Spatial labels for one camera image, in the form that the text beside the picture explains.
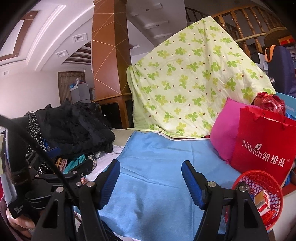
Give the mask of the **left hand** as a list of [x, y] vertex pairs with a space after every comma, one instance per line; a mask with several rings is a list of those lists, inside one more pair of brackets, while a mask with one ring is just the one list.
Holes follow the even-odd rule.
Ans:
[[35, 229], [35, 224], [31, 219], [24, 215], [21, 215], [14, 219], [8, 209], [6, 210], [6, 217], [11, 228], [18, 234], [19, 237], [25, 237], [28, 239], [32, 238], [30, 230]]

